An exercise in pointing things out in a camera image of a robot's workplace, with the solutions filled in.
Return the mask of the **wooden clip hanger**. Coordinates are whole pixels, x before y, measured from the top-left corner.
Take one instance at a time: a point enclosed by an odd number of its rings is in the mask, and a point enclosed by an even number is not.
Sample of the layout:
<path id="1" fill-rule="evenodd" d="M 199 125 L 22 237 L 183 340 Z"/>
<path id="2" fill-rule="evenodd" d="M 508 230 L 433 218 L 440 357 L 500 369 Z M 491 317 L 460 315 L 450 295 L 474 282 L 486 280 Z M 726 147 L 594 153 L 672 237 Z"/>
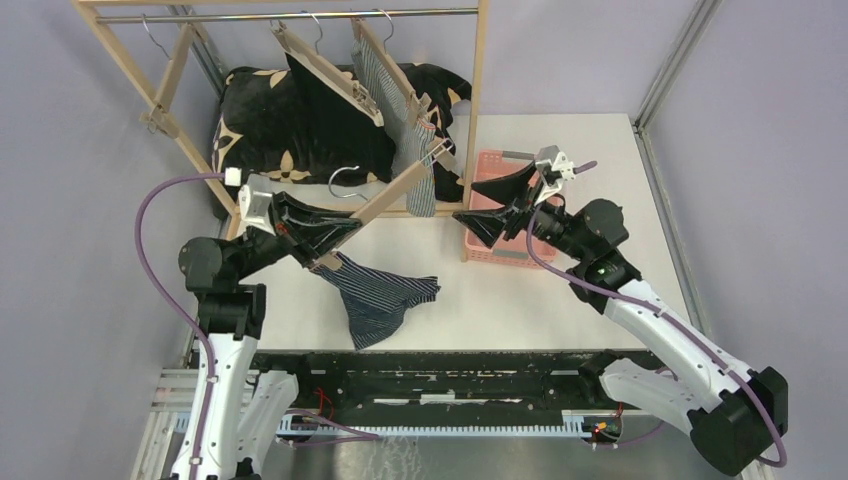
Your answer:
<path id="1" fill-rule="evenodd" d="M 373 199 L 368 200 L 363 206 L 351 214 L 352 219 L 361 221 L 362 226 L 367 225 L 404 194 L 408 194 L 422 179 L 431 178 L 429 168 L 435 161 L 449 154 L 452 141 L 448 138 L 435 138 L 429 150 L 419 160 L 407 167 L 400 175 L 392 180 L 386 188 L 379 192 Z M 445 158 L 446 168 L 451 167 L 455 161 Z"/>
<path id="2" fill-rule="evenodd" d="M 179 136 L 180 128 L 173 120 L 170 120 L 169 114 L 188 60 L 189 50 L 197 35 L 198 31 L 193 24 L 183 23 L 174 48 L 166 54 L 168 63 L 154 95 L 153 106 L 139 117 L 139 121 L 151 134 L 162 133 L 172 139 Z"/>
<path id="3" fill-rule="evenodd" d="M 311 46 L 281 20 L 271 21 L 271 33 L 285 54 L 341 99 L 368 117 L 376 127 L 384 127 L 383 115 L 369 91 L 359 81 L 348 76 L 320 54 L 318 46 L 324 37 L 324 32 L 317 15 L 305 10 L 302 13 L 314 21 L 319 32 L 318 38 Z"/>
<path id="4" fill-rule="evenodd" d="M 351 27 L 354 70 L 378 108 L 399 113 L 410 126 L 420 125 L 434 132 L 436 126 L 430 122 L 428 113 L 432 103 L 430 96 L 417 93 L 406 73 L 387 52 L 384 42 L 363 18 L 353 18 Z"/>

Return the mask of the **navy striped underwear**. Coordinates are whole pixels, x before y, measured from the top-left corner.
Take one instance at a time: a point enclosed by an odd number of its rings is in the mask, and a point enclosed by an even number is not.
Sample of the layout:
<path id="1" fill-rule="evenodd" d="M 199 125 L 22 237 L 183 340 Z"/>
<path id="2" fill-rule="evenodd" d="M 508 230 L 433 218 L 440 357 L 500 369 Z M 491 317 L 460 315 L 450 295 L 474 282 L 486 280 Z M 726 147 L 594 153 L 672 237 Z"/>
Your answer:
<path id="1" fill-rule="evenodd" d="M 338 289 L 356 350 L 395 334 L 408 310 L 435 301 L 441 290 L 436 276 L 398 275 L 359 265 L 343 254 L 338 259 L 339 268 L 321 265 L 312 272 Z"/>

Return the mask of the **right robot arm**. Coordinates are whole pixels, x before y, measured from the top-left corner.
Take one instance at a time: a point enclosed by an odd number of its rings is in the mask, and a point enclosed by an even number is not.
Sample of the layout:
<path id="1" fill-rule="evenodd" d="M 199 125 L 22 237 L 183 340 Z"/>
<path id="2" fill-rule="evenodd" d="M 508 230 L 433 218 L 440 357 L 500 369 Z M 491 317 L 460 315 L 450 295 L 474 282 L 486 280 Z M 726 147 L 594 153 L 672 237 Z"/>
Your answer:
<path id="1" fill-rule="evenodd" d="M 455 213 L 484 245 L 523 233 L 574 260 L 561 272 L 578 299 L 639 339 L 663 364 L 662 372 L 606 352 L 582 370 L 578 394 L 591 407 L 609 401 L 637 407 L 688 436 L 719 472 L 735 476 L 753 462 L 788 460 L 788 383 L 775 369 L 755 370 L 717 346 L 654 291 L 626 260 L 620 245 L 629 234 L 622 208 L 595 199 L 576 213 L 566 210 L 565 174 L 541 163 L 472 190 L 491 200 L 488 210 Z"/>

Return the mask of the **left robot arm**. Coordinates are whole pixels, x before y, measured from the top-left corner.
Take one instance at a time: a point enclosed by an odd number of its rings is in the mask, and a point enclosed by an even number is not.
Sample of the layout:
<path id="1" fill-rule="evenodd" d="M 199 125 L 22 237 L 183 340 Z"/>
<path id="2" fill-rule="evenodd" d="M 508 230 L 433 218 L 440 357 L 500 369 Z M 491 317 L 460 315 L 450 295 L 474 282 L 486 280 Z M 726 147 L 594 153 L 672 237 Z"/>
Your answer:
<path id="1" fill-rule="evenodd" d="M 193 238 L 178 255 L 185 288 L 198 302 L 192 324 L 201 355 L 172 479 L 260 478 L 285 411 L 307 404 L 314 394 L 314 379 L 289 369 L 261 375 L 251 400 L 244 399 L 267 310 L 266 286 L 244 280 L 286 257 L 311 267 L 363 222 L 285 193 L 260 201 L 255 211 L 257 219 L 243 220 L 239 236 Z"/>

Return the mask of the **black underwear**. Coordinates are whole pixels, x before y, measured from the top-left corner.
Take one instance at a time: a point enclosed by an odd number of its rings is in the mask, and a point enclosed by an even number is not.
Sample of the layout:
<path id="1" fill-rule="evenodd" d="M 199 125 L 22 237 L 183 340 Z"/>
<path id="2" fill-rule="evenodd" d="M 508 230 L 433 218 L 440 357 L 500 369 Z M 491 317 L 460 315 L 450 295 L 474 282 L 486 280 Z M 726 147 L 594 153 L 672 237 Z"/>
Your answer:
<path id="1" fill-rule="evenodd" d="M 396 153 L 385 129 L 351 105 L 311 73 L 295 57 L 286 56 L 300 99 L 305 104 L 306 138 L 299 152 L 308 158 L 303 168 L 309 183 L 358 186 L 393 179 Z"/>

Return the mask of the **grey striped underwear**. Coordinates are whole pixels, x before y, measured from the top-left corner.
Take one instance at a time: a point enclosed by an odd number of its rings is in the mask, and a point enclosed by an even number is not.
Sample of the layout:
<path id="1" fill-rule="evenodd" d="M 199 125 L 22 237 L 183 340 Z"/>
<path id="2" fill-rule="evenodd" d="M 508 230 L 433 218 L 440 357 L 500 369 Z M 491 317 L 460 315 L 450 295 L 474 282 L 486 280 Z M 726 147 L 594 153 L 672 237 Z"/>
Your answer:
<path id="1" fill-rule="evenodd" d="M 355 39 L 352 47 L 354 71 L 381 111 L 384 129 L 396 151 L 391 171 L 399 176 L 415 162 L 427 168 L 427 175 L 406 194 L 406 210 L 413 216 L 431 217 L 436 213 L 432 160 L 426 156 L 435 138 L 435 127 L 428 121 L 409 120 L 408 96 L 405 96 L 364 39 Z"/>

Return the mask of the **empty wooden clip hanger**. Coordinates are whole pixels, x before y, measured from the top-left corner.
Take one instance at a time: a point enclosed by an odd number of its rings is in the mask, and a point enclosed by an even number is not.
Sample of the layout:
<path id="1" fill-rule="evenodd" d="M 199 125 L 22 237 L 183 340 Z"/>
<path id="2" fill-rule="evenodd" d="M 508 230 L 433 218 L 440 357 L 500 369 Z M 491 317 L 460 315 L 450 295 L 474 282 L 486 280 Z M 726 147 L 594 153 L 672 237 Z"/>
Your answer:
<path id="1" fill-rule="evenodd" d="M 173 120 L 170 120 L 169 114 L 188 60 L 189 50 L 197 35 L 198 31 L 193 24 L 183 23 L 174 48 L 166 54 L 168 63 L 154 95 L 153 106 L 139 117 L 139 121 L 151 134 L 162 133 L 172 139 L 179 136 L 180 128 Z"/>

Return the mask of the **pink plastic basket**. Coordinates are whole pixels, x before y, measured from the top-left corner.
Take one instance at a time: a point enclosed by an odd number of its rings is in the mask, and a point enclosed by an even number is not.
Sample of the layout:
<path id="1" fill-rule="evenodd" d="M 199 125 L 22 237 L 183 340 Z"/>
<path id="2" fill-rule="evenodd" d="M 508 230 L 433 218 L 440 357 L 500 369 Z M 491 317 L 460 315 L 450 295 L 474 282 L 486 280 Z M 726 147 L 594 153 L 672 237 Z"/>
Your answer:
<path id="1" fill-rule="evenodd" d="M 478 153 L 475 164 L 474 181 L 483 181 L 498 178 L 508 174 L 518 172 L 532 160 L 518 158 L 515 152 L 504 153 L 501 150 L 481 150 Z M 483 197 L 479 193 L 473 192 L 470 194 L 469 207 L 472 210 L 486 210 L 500 208 L 497 202 Z M 504 240 L 502 237 L 495 243 L 492 248 L 486 247 L 478 238 L 470 231 L 465 232 L 464 251 L 468 260 L 502 264 L 511 267 L 524 268 L 541 268 L 529 256 L 526 248 L 526 232 L 520 232 L 511 240 Z M 532 240 L 532 246 L 536 255 L 546 263 L 551 263 L 559 254 L 558 250 L 550 245 L 538 240 Z"/>

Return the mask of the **black floral blanket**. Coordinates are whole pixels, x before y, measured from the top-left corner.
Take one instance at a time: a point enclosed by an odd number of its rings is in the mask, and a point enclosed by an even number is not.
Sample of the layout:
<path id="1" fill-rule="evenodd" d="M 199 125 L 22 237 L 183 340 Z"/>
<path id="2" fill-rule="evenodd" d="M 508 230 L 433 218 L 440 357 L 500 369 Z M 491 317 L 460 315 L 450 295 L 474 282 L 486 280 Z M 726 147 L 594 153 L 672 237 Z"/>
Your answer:
<path id="1" fill-rule="evenodd" d="M 367 123 L 349 145 L 320 134 L 310 106 L 283 69 L 242 66 L 229 72 L 212 144 L 212 166 L 263 174 L 282 183 L 345 187 L 392 179 L 395 145 Z"/>

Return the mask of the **metal hanging rod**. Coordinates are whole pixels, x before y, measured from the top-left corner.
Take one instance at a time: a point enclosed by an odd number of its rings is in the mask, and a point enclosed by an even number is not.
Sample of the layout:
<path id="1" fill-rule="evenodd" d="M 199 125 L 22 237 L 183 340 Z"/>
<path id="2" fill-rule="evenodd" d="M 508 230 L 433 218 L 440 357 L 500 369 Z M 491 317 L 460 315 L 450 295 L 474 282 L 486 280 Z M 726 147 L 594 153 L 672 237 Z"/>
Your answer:
<path id="1" fill-rule="evenodd" d="M 403 17 L 431 17 L 431 16 L 476 16 L 480 10 L 476 7 L 466 8 L 428 8 L 428 9 L 402 9 L 402 10 L 367 10 L 367 11 L 333 11 L 333 12 L 298 12 L 298 13 L 247 13 L 247 14 L 187 14 L 167 16 L 96 16 L 97 24 L 102 25 L 125 25 L 125 24 L 178 24 L 178 23 L 224 23 L 224 22 L 251 22 L 272 20 L 335 20 L 354 18 L 386 18 L 392 19 Z"/>

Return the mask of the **wooden clothes rack frame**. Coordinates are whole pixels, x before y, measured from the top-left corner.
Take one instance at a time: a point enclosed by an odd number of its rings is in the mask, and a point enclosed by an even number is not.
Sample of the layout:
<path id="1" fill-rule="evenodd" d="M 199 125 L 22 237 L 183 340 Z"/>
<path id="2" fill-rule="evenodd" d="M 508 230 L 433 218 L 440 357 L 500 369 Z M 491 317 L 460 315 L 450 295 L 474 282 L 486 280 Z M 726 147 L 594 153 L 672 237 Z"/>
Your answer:
<path id="1" fill-rule="evenodd" d="M 111 25 L 97 24 L 95 17 L 196 14 L 193 8 L 199 4 L 200 3 L 198 1 L 74 1 L 72 3 L 73 7 L 91 29 L 92 33 L 100 41 L 117 66 L 123 71 L 124 75 L 144 99 L 149 110 L 153 106 L 153 98 L 159 86 L 154 86 L 147 78 L 133 56 L 127 50 L 126 46 L 112 31 L 110 28 Z M 483 60 L 485 53 L 489 3 L 487 1 L 479 1 L 475 7 L 480 10 L 480 13 L 475 16 L 476 32 L 474 67 L 472 75 L 472 96 L 470 100 L 466 161 L 464 167 L 464 179 L 466 181 L 469 181 L 471 178 L 476 158 L 476 134 L 481 105 Z M 208 32 L 205 28 L 207 23 L 195 22 L 191 24 L 193 24 L 197 29 L 198 35 L 195 38 L 189 53 L 194 54 L 197 62 L 205 72 L 209 83 L 212 85 L 215 92 L 221 96 L 223 94 L 224 67 L 222 66 L 217 54 L 214 52 L 213 42 L 209 39 Z M 167 53 L 170 53 L 172 49 L 164 49 L 163 52 L 165 56 Z M 186 158 L 192 163 L 199 173 L 210 173 L 212 171 L 210 164 L 202 158 L 202 155 L 194 145 L 193 141 L 189 138 L 182 126 L 179 125 L 171 112 L 169 114 L 169 118 L 180 128 L 179 136 L 173 140 L 180 147 Z"/>

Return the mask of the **aluminium corner post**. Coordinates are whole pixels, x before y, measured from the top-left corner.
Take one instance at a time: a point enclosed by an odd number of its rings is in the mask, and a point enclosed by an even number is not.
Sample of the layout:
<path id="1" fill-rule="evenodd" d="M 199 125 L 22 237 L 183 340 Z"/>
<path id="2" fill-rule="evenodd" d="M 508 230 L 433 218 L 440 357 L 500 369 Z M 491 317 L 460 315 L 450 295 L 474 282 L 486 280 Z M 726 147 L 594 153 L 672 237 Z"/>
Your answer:
<path id="1" fill-rule="evenodd" d="M 721 0 L 698 0 L 663 60 L 633 119 L 637 133 L 646 132 L 683 70 L 688 58 L 722 6 Z"/>

